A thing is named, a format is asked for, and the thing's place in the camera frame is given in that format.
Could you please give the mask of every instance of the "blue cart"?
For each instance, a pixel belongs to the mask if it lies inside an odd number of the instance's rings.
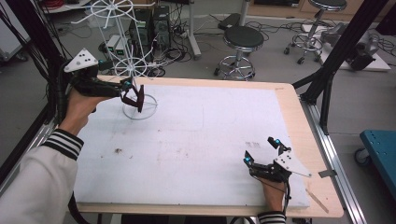
[[[365,148],[355,152],[356,163],[367,166],[373,162],[396,200],[396,132],[366,130],[361,141]]]

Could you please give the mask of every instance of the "striped cuff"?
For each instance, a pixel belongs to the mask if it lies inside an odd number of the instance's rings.
[[[78,137],[62,129],[57,129],[42,146],[51,147],[76,161],[83,145],[84,142]]]
[[[286,223],[286,217],[283,212],[265,212],[258,215],[261,224],[280,224]]]

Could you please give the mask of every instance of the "sleeve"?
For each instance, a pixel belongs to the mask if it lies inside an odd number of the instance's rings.
[[[55,130],[21,159],[20,172],[0,198],[0,223],[60,223],[77,175],[83,142]]]
[[[261,224],[285,224],[286,216],[283,212],[264,212],[257,215]]]

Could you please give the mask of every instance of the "round stool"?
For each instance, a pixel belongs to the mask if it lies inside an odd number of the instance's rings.
[[[308,2],[314,6],[319,8],[319,12],[315,15],[317,18],[314,21],[311,29],[308,33],[299,33],[293,37],[291,43],[283,51],[285,54],[290,53],[290,47],[299,47],[304,49],[303,57],[301,57],[297,63],[302,64],[304,62],[304,56],[308,51],[316,52],[317,56],[315,57],[315,62],[320,61],[320,55],[322,53],[322,43],[319,38],[314,37],[315,32],[318,28],[318,24],[325,10],[327,11],[341,11],[347,6],[346,0],[308,0]]]
[[[255,76],[253,64],[242,54],[250,53],[262,47],[262,34],[250,27],[233,26],[224,32],[223,40],[227,46],[236,49],[236,55],[225,57],[215,70],[215,75],[224,75],[224,79],[232,77],[248,80]]]

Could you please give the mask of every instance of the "floor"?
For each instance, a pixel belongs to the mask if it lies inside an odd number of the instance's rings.
[[[77,21],[84,17],[83,11],[61,13],[53,17],[57,27],[65,27],[61,41],[65,47],[76,55],[82,48],[86,48],[97,59],[104,59],[98,46],[103,39],[97,28],[91,29],[87,23],[65,25],[61,22]],[[219,20],[224,16],[217,15]],[[248,21],[257,21],[278,27],[289,22],[302,20],[248,18]],[[195,27],[200,28],[195,33],[198,45],[202,51],[200,60],[189,60],[188,55],[184,63],[172,63],[165,66],[165,77],[220,79],[213,75],[217,62],[227,55],[232,55],[222,41],[222,35],[217,29],[217,21],[210,16],[196,19]],[[259,82],[284,82],[293,83],[301,78],[311,75],[320,68],[314,62],[314,56],[305,57],[304,64],[297,64],[301,57],[299,49],[292,49],[289,55],[283,53],[284,48],[295,34],[293,31],[270,29],[266,33],[269,39],[263,47],[252,53],[249,59],[256,68],[256,76],[250,81]],[[114,27],[105,31],[105,36],[115,34]],[[382,36],[395,43],[395,38]],[[396,64],[396,58],[383,50],[378,55],[386,62]],[[361,210],[367,223],[396,223],[394,208],[396,202],[391,197],[384,182],[379,177],[375,167],[359,167],[354,162],[354,152],[363,147],[359,134],[367,129],[394,130],[396,127],[396,70],[387,72],[354,72],[339,70],[333,81],[332,99],[329,114],[329,132],[332,142],[337,150],[339,159],[346,171],[348,180],[358,198]],[[35,117],[46,104],[46,82],[35,69],[32,61],[20,62],[14,59],[0,67],[0,164],[17,145],[23,134],[31,125]],[[303,93],[306,87],[296,90]],[[96,215],[86,215],[87,219],[94,222]],[[103,223],[110,223],[111,216],[104,215]],[[65,224],[74,223],[70,216],[66,216]],[[313,223],[351,223],[347,214],[340,218],[314,218]]]

